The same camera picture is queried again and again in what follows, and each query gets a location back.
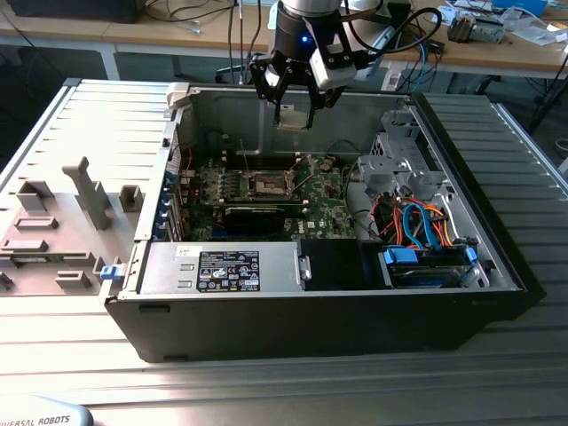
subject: white paper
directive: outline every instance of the white paper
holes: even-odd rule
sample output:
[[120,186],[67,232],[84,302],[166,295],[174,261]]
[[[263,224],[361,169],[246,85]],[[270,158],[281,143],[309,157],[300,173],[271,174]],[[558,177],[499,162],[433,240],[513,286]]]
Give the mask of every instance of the white paper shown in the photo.
[[528,27],[519,29],[513,33],[517,37],[521,37],[528,42],[538,44],[539,46],[546,46],[547,44],[555,43],[556,36],[547,31],[546,29],[537,27]]
[[490,12],[493,7],[493,2],[479,0],[457,0],[454,3],[454,6],[462,7],[464,9],[483,9],[484,11]]

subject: blue latch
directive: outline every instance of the blue latch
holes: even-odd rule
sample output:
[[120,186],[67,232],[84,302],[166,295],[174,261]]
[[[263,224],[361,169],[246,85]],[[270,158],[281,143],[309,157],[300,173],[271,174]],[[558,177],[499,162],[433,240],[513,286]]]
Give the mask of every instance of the blue latch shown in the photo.
[[417,264],[418,256],[413,249],[404,247],[387,248],[383,253],[386,264]]
[[465,254],[469,259],[469,262],[471,264],[474,264],[477,261],[477,253],[476,250],[473,247],[467,247],[465,249]]

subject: blue tab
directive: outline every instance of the blue tab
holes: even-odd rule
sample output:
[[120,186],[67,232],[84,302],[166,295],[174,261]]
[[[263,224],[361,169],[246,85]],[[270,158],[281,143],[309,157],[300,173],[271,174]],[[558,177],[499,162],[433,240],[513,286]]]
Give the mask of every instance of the blue tab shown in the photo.
[[417,264],[418,256],[410,248],[391,247],[383,253],[386,264]]
[[384,262],[386,264],[394,264],[394,257],[392,257],[390,250],[385,251],[383,255],[384,255]]
[[473,247],[467,247],[465,249],[465,254],[467,255],[471,264],[474,264],[477,261],[477,253],[476,250],[473,249]]
[[102,280],[113,280],[116,277],[116,270],[117,268],[113,264],[103,266],[103,269],[100,270],[100,278]]

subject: side panel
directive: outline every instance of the side panel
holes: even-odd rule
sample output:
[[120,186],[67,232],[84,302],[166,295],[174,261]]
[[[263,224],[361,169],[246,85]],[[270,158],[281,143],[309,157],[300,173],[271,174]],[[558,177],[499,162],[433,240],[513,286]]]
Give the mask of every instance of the side panel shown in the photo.
[[453,350],[483,326],[519,314],[518,292],[110,301],[138,355],[168,360],[260,359]]

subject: wire bundle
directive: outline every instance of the wire bundle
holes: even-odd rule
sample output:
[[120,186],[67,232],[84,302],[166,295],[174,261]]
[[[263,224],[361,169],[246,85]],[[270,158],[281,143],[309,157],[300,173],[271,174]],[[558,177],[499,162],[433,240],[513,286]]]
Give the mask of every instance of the wire bundle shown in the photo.
[[[391,221],[379,229],[379,237],[383,241],[411,249],[424,249],[423,240],[434,249],[454,245],[448,231],[448,216],[436,206],[414,198],[392,197],[390,200],[385,200],[379,194],[369,212],[369,217],[378,226],[380,225],[377,221],[377,214],[379,214],[377,210],[380,207],[391,208]],[[414,217],[411,217],[413,214],[419,219],[414,220]]]

